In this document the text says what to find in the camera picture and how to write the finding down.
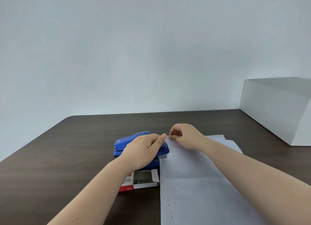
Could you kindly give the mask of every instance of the person's left hand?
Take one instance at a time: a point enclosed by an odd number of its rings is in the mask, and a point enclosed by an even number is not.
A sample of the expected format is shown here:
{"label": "person's left hand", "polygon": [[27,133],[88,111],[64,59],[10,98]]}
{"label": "person's left hand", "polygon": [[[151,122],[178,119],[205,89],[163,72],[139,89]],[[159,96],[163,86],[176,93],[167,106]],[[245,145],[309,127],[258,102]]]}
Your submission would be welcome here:
{"label": "person's left hand", "polygon": [[129,173],[141,169],[154,159],[165,138],[166,134],[138,136],[127,144],[117,159],[123,161],[123,164],[128,167]]}

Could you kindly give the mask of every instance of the hand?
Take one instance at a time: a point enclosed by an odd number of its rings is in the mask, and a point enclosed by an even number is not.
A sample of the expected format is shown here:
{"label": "hand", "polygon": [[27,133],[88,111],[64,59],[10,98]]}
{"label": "hand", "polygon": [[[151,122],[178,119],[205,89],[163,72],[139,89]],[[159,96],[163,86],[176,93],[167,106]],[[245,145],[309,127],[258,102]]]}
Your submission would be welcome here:
{"label": "hand", "polygon": [[169,132],[169,138],[188,150],[200,150],[207,138],[190,124],[175,124]]}
{"label": "hand", "polygon": [[147,166],[156,156],[165,141],[166,134],[148,134],[136,137],[127,144],[118,160],[128,167],[129,173]]}

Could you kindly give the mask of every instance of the red and white box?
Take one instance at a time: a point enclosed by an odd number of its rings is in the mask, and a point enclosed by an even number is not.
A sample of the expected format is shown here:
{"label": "red and white box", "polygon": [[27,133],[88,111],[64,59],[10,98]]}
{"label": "red and white box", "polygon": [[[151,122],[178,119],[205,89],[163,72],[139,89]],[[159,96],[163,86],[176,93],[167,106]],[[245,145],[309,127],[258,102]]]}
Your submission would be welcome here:
{"label": "red and white box", "polygon": [[131,172],[122,183],[119,191],[157,186],[160,182],[157,169]]}

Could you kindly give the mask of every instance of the dark brown table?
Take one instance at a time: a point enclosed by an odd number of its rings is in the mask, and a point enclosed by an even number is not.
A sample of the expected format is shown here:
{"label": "dark brown table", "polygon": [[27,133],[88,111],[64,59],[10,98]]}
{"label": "dark brown table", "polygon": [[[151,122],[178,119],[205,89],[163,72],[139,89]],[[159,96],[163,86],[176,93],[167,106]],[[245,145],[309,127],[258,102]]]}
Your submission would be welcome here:
{"label": "dark brown table", "polygon": [[[47,224],[114,159],[116,139],[168,134],[175,123],[223,134],[245,155],[311,184],[311,148],[289,147],[240,110],[72,116],[0,162],[0,224]],[[160,224],[160,188],[119,193],[105,224]]]}

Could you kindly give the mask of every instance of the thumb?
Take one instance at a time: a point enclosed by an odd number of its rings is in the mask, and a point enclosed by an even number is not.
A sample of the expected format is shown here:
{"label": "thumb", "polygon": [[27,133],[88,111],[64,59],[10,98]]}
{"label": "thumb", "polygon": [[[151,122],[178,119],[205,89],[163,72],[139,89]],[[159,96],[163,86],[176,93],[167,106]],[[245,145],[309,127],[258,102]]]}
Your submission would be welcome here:
{"label": "thumb", "polygon": [[164,133],[161,136],[159,136],[149,148],[158,152],[163,142],[165,141],[165,138],[166,138],[166,134]]}
{"label": "thumb", "polygon": [[176,141],[177,143],[180,143],[180,138],[181,138],[181,136],[170,135],[169,138],[170,138],[171,140]]}

